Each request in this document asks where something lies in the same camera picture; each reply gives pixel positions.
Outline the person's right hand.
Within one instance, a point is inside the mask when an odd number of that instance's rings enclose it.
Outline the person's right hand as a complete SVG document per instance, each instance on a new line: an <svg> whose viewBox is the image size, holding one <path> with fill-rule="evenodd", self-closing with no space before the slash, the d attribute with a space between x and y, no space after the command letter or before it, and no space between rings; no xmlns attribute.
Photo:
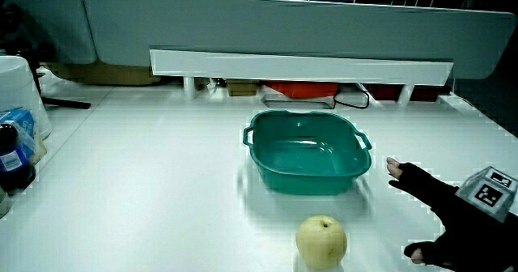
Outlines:
<svg viewBox="0 0 518 272"><path fill-rule="evenodd" d="M386 159L388 183L431 208L445 227L433 241L409 244L404 255L414 264L452 271L517 270L517 217L499 222L456 196L457 186L434 178L412 163Z"/></svg>

